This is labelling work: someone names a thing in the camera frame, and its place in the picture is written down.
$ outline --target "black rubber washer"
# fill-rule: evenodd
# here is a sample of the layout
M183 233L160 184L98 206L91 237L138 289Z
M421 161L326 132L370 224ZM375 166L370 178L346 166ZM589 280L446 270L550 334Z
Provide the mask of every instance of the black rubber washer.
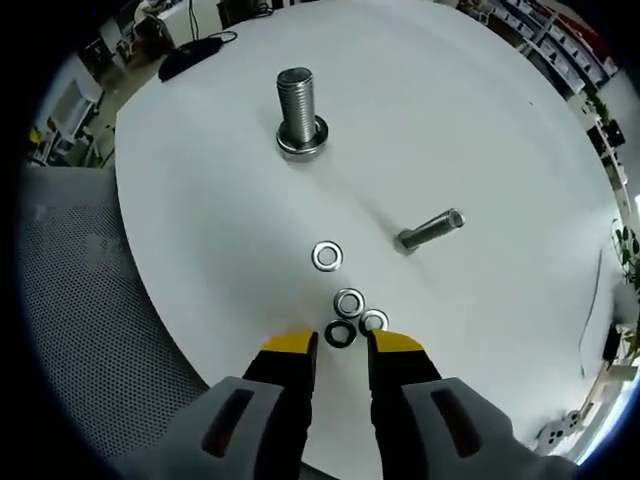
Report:
M344 327L349 332L347 338L344 341L338 341L333 338L333 331L339 327ZM324 329L325 340L329 345L335 348L347 348L349 345L356 341L357 336L358 331L356 330L356 327L353 325L353 323L351 323L349 320L343 320L342 318L329 322L329 324Z

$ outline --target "large bolt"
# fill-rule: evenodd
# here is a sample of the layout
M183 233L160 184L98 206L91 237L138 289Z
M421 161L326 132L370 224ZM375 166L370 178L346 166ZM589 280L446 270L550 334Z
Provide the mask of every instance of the large bolt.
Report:
M396 240L405 253L413 253L423 243L462 228L464 223L462 212L457 208L451 208L414 230L401 231Z
M307 68L284 70L276 80L283 122L276 133L286 160L308 162L327 144L329 127L315 114L313 74Z

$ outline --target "metal washer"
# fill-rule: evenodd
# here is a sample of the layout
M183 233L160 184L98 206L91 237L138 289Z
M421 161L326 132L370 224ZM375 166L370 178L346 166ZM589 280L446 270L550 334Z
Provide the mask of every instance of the metal washer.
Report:
M335 255L335 260L331 263L322 263L320 261L320 254L324 250L331 250ZM313 251L311 252L311 261L313 262L314 267L316 267L321 272L334 272L340 268L342 265L342 259L344 256L342 255L342 249L337 243L334 243L329 240L325 240L323 242L318 243L315 247L313 247Z
M292 162L310 162L318 156L327 145L329 138L329 126L322 117L316 115L316 133L313 138L303 144L297 144L289 138L286 122L280 124L276 133L276 142L285 160Z
M333 337L333 331L336 328L346 328L348 331L347 338L344 341L336 340ZM349 345L353 344L356 341L356 337L358 336L358 331L356 327L349 320L345 320L343 318L339 318L337 320L333 320L327 324L324 329L324 338L329 345L334 348L347 348Z
M347 297L356 299L357 306L354 310L346 311L342 308L342 301ZM356 318L364 310L364 296L353 288L343 288L333 297L333 309L342 318Z
M367 320L371 318L376 318L380 321L380 328L379 328L380 330L389 329L389 317L387 317L386 313L384 313L382 310L376 310L376 309L367 310L366 312L362 313L362 316L360 317L360 321L358 322L358 329L360 330L360 333L365 337L369 335L369 332L371 332L371 330L367 328Z

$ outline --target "desk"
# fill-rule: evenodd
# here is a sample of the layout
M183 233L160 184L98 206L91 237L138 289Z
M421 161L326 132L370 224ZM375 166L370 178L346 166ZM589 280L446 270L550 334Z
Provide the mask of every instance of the desk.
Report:
M578 408L600 366L601 350L581 357L577 345L616 205L547 80L484 26L421 1L317 2L233 30L235 42L152 79L117 119L131 251L204 380L242 375L270 335L322 331L336 292L354 287L444 376L503 409L522 441ZM314 72L330 130L310 164L285 162L275 143L276 76L297 65ZM463 229L408 257L393 248L401 229L450 207ZM333 273L311 263L327 239L344 251ZM602 341L608 279L590 320ZM336 350L321 338L303 460L381 478L369 406L364 339Z

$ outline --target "floor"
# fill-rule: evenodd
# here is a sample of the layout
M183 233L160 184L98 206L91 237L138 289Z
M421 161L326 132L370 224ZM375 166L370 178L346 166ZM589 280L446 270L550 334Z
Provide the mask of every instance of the floor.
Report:
M106 76L108 80L103 83L105 95L100 103L99 113L88 125L96 138L100 156L104 159L101 164L94 167L114 168L118 111L158 72L163 60L164 57L126 73L114 68L111 75Z

